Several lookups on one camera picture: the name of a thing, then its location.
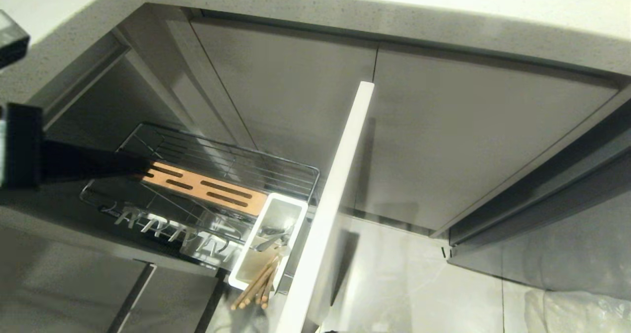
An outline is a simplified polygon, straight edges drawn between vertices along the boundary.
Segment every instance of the cabinet door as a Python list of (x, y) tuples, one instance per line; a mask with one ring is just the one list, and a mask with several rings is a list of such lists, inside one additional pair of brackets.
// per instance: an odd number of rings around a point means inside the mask
[(275, 332), (313, 331), (333, 302), (349, 217), (340, 211), (374, 85), (361, 82)]
[(327, 178), (357, 85), (372, 80), (377, 44), (212, 18), (192, 26), (257, 148)]
[(379, 48), (357, 209), (442, 230), (604, 118), (617, 89), (550, 68)]

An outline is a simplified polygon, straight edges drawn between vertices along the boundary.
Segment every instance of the wire basket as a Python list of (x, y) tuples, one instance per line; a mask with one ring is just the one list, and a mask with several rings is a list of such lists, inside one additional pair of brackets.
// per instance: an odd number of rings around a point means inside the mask
[[(117, 151), (165, 162), (261, 193), (282, 193), (307, 203), (320, 171), (261, 151), (224, 144), (186, 131), (141, 123)], [(212, 266), (231, 269), (256, 217), (137, 177), (91, 180), (79, 198), (117, 218), (115, 224), (154, 232), (182, 243), (180, 252)]]

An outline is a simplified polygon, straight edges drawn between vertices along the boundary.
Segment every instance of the countertop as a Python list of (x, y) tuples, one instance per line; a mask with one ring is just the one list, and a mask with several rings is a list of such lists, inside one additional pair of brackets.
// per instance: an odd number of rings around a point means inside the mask
[(182, 5), (512, 54), (631, 75), (631, 0), (0, 0), (32, 36), (0, 72), (27, 102), (145, 2)]

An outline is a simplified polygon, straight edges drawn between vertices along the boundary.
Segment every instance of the wooden chopstick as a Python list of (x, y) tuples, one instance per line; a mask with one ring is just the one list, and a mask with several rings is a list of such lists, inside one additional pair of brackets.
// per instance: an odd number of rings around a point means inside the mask
[(243, 299), (248, 295), (248, 293), (250, 293), (252, 288), (254, 288), (254, 285), (258, 282), (259, 279), (261, 279), (261, 276), (263, 274), (265, 274), (266, 270), (268, 270), (268, 268), (270, 268), (270, 266), (275, 261), (277, 261), (277, 259), (278, 259), (278, 257), (276, 255), (274, 257), (270, 258), (270, 260), (256, 274), (256, 276), (254, 277), (254, 280), (252, 280), (252, 283), (250, 283), (250, 285), (248, 285), (248, 287), (241, 293), (241, 295), (239, 295), (239, 297), (232, 303), (232, 305), (230, 306), (230, 310), (236, 310), (237, 307), (239, 307), (241, 305)]
[(268, 282), (270, 281), (270, 277), (271, 276), (272, 275), (268, 276), (268, 278), (265, 279), (265, 283), (263, 283), (261, 285), (261, 288), (259, 288), (259, 291), (256, 292), (256, 295), (254, 295), (254, 298), (255, 298), (254, 302), (256, 304), (261, 304), (261, 298), (263, 297), (263, 291), (265, 291), (265, 288), (268, 285)]
[(270, 267), (268, 267), (268, 270), (266, 270), (265, 273), (263, 275), (261, 275), (261, 277), (259, 277), (259, 279), (254, 284), (254, 288), (252, 288), (252, 290), (248, 291), (247, 295), (243, 299), (243, 302), (239, 303), (239, 308), (245, 308), (246, 306), (248, 306), (248, 304), (250, 304), (250, 302), (252, 302), (252, 299), (254, 298), (254, 295), (257, 292), (259, 292), (259, 290), (261, 289), (261, 286), (263, 286), (263, 284), (265, 284), (267, 282), (267, 279), (270, 277), (272, 272), (275, 271), (275, 269), (277, 267), (275, 265), (276, 263), (277, 262), (274, 261), (274, 264), (270, 265)]
[(276, 276), (276, 271), (278, 270), (278, 266), (274, 269), (274, 272), (270, 275), (270, 279), (265, 285), (265, 289), (263, 290), (263, 294), (261, 296), (261, 308), (268, 308), (267, 302), (270, 301), (270, 290), (272, 288), (272, 284), (274, 283), (274, 277)]

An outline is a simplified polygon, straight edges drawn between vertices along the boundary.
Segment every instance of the wooden cutting board holder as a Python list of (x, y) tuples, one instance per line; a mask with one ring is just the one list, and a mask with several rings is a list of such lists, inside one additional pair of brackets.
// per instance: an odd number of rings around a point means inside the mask
[(259, 216), (268, 198), (266, 194), (246, 187), (222, 182), (162, 162), (153, 162), (142, 181), (216, 203), (228, 209), (245, 212), (251, 216)]

